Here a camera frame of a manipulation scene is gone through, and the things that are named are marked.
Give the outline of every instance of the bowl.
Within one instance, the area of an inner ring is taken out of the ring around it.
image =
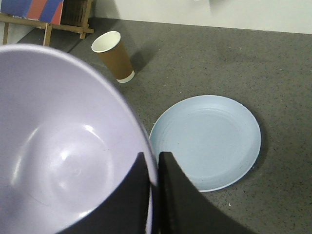
[[[0,47],[0,61],[0,233],[57,233],[76,223],[118,187],[139,152],[157,186],[142,125],[97,71],[30,44]]]

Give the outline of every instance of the speckled gray surface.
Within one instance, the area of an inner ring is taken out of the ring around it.
[[[257,118],[262,149],[237,183],[204,193],[259,234],[312,231],[312,35],[94,19],[95,33],[71,54],[121,91],[149,132],[180,100],[221,95]],[[119,84],[90,46],[120,31],[136,76]]]

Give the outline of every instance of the paper cup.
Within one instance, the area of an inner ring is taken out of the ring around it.
[[[91,49],[99,55],[119,83],[126,83],[135,76],[119,32],[111,31],[99,36],[92,43]]]

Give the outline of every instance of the wooden frame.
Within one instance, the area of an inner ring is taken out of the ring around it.
[[[33,26],[36,28],[45,29],[44,40],[43,40],[43,45],[45,46],[49,46],[50,44],[51,33],[52,33],[53,28],[79,33],[80,39],[85,39],[86,33],[94,32],[93,29],[89,28],[89,24],[88,24],[92,1],[93,0],[85,1],[85,6],[83,8],[83,12],[81,16],[80,26],[72,26],[72,25],[66,25],[66,24],[56,25],[56,24],[50,24],[50,23],[37,21],[37,20],[16,18],[6,13],[0,13],[0,22],[4,22],[4,33],[3,33],[2,44],[5,45],[7,43],[10,23],[28,25],[28,26]]]

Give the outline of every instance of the red and blue painting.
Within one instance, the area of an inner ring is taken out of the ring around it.
[[[64,0],[2,0],[0,11],[14,16],[60,24]]]

